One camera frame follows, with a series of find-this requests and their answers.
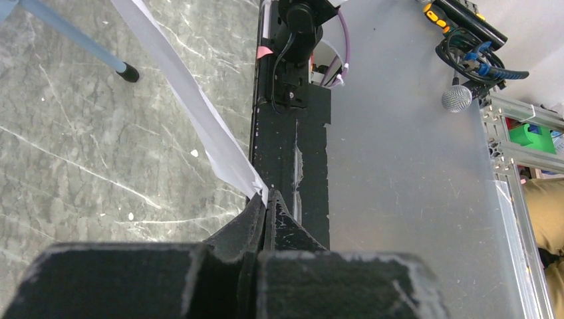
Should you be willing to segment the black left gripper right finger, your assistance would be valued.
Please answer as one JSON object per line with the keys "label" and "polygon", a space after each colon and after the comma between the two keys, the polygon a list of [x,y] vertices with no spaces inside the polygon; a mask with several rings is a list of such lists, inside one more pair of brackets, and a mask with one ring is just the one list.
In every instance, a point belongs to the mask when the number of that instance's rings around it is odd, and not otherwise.
{"label": "black left gripper right finger", "polygon": [[329,251],[269,192],[258,257],[259,318],[448,318],[434,273],[416,255]]}

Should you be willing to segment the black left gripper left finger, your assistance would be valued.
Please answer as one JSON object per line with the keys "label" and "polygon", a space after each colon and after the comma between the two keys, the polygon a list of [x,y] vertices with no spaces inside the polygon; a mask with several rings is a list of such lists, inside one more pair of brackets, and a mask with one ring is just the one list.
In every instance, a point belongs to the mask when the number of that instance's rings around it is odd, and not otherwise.
{"label": "black left gripper left finger", "polygon": [[26,270],[5,318],[251,318],[266,206],[199,243],[59,243]]}

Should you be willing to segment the white sheet music page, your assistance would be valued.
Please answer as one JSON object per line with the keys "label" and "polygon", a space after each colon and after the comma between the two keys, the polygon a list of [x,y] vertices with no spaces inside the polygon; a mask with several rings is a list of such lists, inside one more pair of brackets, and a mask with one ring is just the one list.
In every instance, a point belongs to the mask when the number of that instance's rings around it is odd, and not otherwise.
{"label": "white sheet music page", "polygon": [[248,198],[257,197],[267,204],[267,185],[144,2],[117,0],[112,4],[164,74],[203,144],[216,176]]}

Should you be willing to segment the light blue music stand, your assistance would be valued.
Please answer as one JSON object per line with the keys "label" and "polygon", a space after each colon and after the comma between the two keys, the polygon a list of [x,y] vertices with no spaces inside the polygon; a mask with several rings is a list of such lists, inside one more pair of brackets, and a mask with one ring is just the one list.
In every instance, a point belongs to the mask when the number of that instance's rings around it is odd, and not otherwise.
{"label": "light blue music stand", "polygon": [[93,54],[98,60],[113,68],[125,81],[135,83],[140,80],[140,74],[136,68],[110,53],[103,46],[99,45],[41,1],[1,1],[1,22],[11,14],[16,6],[22,7],[33,16],[62,33],[84,50]]}

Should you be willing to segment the grey mesh microphone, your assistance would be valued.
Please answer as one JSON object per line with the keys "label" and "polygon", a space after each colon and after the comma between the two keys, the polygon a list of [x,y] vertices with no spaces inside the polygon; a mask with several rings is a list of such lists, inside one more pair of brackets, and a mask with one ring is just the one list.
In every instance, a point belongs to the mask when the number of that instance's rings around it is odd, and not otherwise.
{"label": "grey mesh microphone", "polygon": [[453,84],[441,97],[442,106],[449,112],[461,112],[472,102],[485,96],[490,90],[486,84],[469,80],[463,84]]}

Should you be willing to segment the green plastic part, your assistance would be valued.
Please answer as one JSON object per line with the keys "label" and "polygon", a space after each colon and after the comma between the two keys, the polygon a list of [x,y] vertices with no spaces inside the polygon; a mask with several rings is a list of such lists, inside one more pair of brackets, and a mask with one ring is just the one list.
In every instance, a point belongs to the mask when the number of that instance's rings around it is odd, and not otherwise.
{"label": "green plastic part", "polygon": [[556,154],[551,130],[544,126],[523,124],[509,131],[510,140],[525,148]]}

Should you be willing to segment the orange black screwdriver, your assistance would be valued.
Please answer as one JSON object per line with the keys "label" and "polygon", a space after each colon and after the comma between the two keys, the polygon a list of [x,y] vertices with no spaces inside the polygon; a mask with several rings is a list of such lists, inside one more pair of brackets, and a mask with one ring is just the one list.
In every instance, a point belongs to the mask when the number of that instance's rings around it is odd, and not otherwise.
{"label": "orange black screwdriver", "polygon": [[424,16],[434,25],[441,28],[446,35],[450,31],[461,27],[479,40],[489,41],[491,48],[496,51],[507,42],[507,37],[486,22],[478,7],[471,1],[419,1],[422,4]]}

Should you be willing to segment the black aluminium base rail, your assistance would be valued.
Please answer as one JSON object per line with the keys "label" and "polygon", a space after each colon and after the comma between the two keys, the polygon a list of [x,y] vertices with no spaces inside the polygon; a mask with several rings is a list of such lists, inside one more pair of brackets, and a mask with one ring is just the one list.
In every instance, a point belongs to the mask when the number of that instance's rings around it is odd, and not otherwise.
{"label": "black aluminium base rail", "polygon": [[262,1],[249,158],[288,215],[330,246],[327,126],[331,91],[311,78],[333,1]]}

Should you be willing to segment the silver aluminium frame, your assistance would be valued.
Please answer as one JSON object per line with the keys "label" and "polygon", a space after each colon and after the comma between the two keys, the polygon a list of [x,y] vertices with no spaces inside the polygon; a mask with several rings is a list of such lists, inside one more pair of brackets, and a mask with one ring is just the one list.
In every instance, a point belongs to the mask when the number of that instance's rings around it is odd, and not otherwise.
{"label": "silver aluminium frame", "polygon": [[521,165],[563,173],[563,158],[510,140],[507,119],[563,131],[563,117],[492,92],[480,105],[519,296],[526,318],[553,318],[543,268],[521,188]]}

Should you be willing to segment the blue handled pliers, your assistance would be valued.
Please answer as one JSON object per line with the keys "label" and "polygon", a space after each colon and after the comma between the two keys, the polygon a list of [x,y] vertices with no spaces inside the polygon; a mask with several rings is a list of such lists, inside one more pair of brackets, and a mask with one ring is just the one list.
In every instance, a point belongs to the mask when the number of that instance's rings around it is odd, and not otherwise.
{"label": "blue handled pliers", "polygon": [[491,41],[480,43],[465,54],[463,64],[468,71],[492,80],[523,80],[529,76],[528,71],[508,70],[501,63],[497,64],[491,45]]}

